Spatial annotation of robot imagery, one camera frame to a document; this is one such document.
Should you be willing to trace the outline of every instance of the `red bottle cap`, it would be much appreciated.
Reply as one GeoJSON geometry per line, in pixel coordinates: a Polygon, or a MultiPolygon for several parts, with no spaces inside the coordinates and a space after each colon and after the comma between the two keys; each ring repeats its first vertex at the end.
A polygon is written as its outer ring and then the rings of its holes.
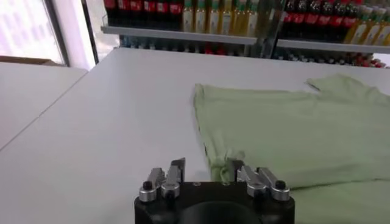
{"type": "Polygon", "coordinates": [[[214,54],[214,52],[210,49],[210,44],[206,44],[205,54],[214,54]]]}
{"type": "Polygon", "coordinates": [[[218,55],[226,55],[226,51],[223,47],[219,47],[217,50],[218,55]]]}

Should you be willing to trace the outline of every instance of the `white table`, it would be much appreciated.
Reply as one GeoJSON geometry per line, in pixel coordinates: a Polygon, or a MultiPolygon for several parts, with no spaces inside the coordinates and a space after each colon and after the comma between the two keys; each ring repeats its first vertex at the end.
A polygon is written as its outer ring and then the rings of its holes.
{"type": "Polygon", "coordinates": [[[209,180],[195,83],[311,90],[337,72],[390,94],[387,69],[114,50],[0,153],[0,223],[133,223],[151,168],[185,156],[186,179],[209,180]]]}
{"type": "Polygon", "coordinates": [[[85,73],[84,69],[0,63],[0,151],[85,73]]]}

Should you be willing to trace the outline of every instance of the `oil bottle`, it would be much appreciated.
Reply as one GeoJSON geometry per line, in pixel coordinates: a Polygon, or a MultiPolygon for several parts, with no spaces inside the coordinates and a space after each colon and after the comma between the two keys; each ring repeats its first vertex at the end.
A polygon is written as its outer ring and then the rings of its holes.
{"type": "Polygon", "coordinates": [[[359,23],[356,25],[355,32],[351,38],[350,43],[351,44],[358,44],[359,40],[363,36],[363,33],[365,33],[367,29],[367,21],[369,20],[369,17],[372,13],[372,8],[371,7],[364,7],[361,15],[361,20],[359,23]]]}
{"type": "Polygon", "coordinates": [[[374,37],[380,29],[380,21],[382,20],[383,15],[386,13],[386,9],[377,8],[373,13],[371,20],[368,22],[368,27],[366,33],[361,37],[359,44],[371,45],[374,37]]]}
{"type": "Polygon", "coordinates": [[[231,33],[232,23],[232,0],[224,0],[224,10],[220,15],[221,34],[229,35],[231,33]]]}
{"type": "Polygon", "coordinates": [[[212,0],[211,9],[208,15],[208,33],[219,34],[219,0],[212,0]]]}
{"type": "Polygon", "coordinates": [[[389,33],[390,33],[390,7],[387,7],[387,12],[382,19],[380,29],[376,34],[376,36],[374,37],[372,44],[382,45],[385,38],[389,35],[389,33]]]}
{"type": "Polygon", "coordinates": [[[247,19],[245,12],[246,0],[237,0],[236,12],[234,14],[233,34],[242,36],[246,34],[247,19]]]}
{"type": "Polygon", "coordinates": [[[258,18],[258,0],[249,0],[249,8],[247,11],[248,22],[246,27],[246,36],[254,37],[256,35],[257,18],[258,18]]]}
{"type": "Polygon", "coordinates": [[[195,18],[195,32],[204,33],[206,25],[205,0],[198,0],[195,18]]]}
{"type": "Polygon", "coordinates": [[[183,9],[183,31],[184,32],[192,32],[193,31],[193,5],[192,0],[184,1],[184,9],[183,9]]]}
{"type": "Polygon", "coordinates": [[[356,14],[356,20],[353,21],[353,24],[350,25],[350,28],[348,29],[347,31],[347,35],[346,37],[344,38],[344,44],[349,44],[353,38],[353,35],[355,34],[356,32],[356,28],[358,28],[359,24],[360,24],[360,21],[363,17],[363,12],[366,8],[365,5],[362,5],[362,0],[356,0],[355,1],[357,7],[358,7],[358,12],[356,14]]]}

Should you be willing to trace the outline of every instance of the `shelf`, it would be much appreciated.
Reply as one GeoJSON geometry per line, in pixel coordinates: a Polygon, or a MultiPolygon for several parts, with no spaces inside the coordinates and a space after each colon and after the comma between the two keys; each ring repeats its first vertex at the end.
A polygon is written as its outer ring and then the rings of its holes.
{"type": "Polygon", "coordinates": [[[300,40],[279,39],[277,42],[277,47],[312,49],[312,50],[323,50],[323,51],[343,51],[343,52],[390,54],[390,47],[389,46],[333,44],[333,43],[324,43],[324,42],[315,42],[315,41],[300,41],[300,40]]]}
{"type": "Polygon", "coordinates": [[[133,37],[167,38],[175,40],[207,41],[217,43],[253,45],[257,39],[252,37],[236,37],[207,33],[187,33],[169,30],[138,29],[129,27],[102,26],[101,30],[107,34],[127,35],[133,37]]]}

